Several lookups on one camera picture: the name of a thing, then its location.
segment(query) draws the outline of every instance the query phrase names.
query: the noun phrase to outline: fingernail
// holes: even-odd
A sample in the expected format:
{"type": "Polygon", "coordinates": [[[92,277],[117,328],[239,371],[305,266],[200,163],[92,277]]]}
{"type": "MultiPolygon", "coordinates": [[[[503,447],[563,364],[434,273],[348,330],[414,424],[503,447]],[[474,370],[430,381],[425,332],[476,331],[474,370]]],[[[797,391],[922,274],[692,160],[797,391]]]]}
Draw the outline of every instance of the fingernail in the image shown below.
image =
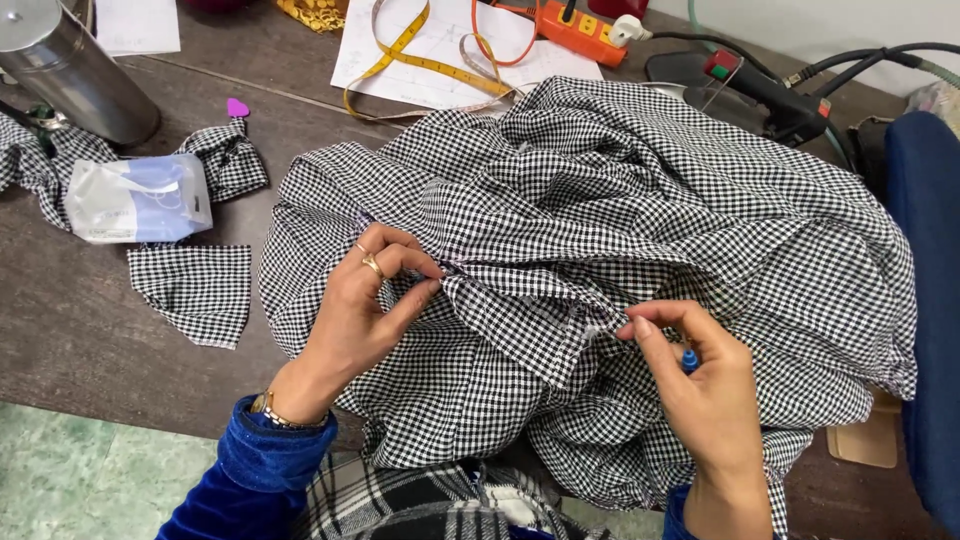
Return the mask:
{"type": "Polygon", "coordinates": [[[646,339],[654,332],[654,325],[641,316],[634,317],[634,334],[636,339],[646,339]]]}

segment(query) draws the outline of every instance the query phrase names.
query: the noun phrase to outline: stainless steel canister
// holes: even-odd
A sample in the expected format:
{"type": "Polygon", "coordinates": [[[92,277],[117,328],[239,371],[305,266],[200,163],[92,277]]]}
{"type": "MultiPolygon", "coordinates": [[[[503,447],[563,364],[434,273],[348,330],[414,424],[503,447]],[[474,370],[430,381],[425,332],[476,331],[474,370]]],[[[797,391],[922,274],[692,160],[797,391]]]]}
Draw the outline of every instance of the stainless steel canister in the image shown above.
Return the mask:
{"type": "Polygon", "coordinates": [[[105,139],[135,144],[159,127],[154,102],[60,0],[0,0],[0,67],[105,139]]]}

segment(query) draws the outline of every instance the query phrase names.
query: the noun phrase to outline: blue chair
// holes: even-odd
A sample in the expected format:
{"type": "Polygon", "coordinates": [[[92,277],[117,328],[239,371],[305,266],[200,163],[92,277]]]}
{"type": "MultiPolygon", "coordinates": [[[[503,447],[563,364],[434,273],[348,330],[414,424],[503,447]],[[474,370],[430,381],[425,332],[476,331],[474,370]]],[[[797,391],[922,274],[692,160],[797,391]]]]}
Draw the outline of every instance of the blue chair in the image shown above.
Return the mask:
{"type": "Polygon", "coordinates": [[[924,508],[960,537],[960,140],[929,112],[909,112],[885,140],[887,209],[913,251],[917,399],[903,404],[910,476],[924,508]]]}

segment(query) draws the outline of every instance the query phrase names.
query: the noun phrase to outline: woman's right hand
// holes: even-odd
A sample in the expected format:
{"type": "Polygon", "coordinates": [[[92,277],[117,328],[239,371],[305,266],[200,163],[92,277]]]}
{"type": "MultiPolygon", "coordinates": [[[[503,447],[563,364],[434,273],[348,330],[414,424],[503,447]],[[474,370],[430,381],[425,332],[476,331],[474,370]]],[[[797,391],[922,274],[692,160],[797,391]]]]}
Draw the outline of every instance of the woman's right hand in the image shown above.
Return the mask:
{"type": "Polygon", "coordinates": [[[750,349],[692,300],[645,302],[627,315],[633,322],[616,335],[639,344],[667,422],[697,464],[684,506],[687,530],[701,540],[771,538],[750,349]],[[665,327],[680,331],[700,359],[689,376],[665,327]]]}

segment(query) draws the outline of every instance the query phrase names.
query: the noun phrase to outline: orange cable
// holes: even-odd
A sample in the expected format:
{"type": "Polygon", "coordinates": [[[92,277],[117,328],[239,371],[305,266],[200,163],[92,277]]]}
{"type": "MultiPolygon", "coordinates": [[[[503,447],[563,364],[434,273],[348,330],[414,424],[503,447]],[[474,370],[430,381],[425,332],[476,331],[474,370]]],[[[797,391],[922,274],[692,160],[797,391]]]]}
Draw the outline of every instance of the orange cable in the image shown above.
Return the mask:
{"type": "MultiPolygon", "coordinates": [[[[496,2],[497,0],[492,0],[490,5],[496,6],[496,2]]],[[[533,15],[534,16],[534,34],[533,34],[533,37],[530,38],[530,43],[527,45],[527,48],[520,54],[520,56],[516,57],[511,61],[496,60],[480,44],[480,39],[474,38],[477,42],[477,47],[480,48],[480,52],[483,53],[483,56],[487,57],[487,60],[491,62],[495,62],[497,65],[514,65],[520,62],[521,60],[523,60],[523,58],[527,56],[527,53],[529,53],[530,49],[532,49],[534,46],[534,41],[537,40],[537,33],[538,33],[538,29],[540,28],[540,0],[536,0],[536,2],[537,2],[537,6],[535,8],[515,8],[513,6],[496,6],[499,9],[507,10],[508,12],[526,13],[528,15],[529,14],[533,15]]],[[[472,2],[470,3],[470,22],[473,24],[473,33],[480,34],[480,31],[477,30],[477,0],[472,0],[472,2]]]]}

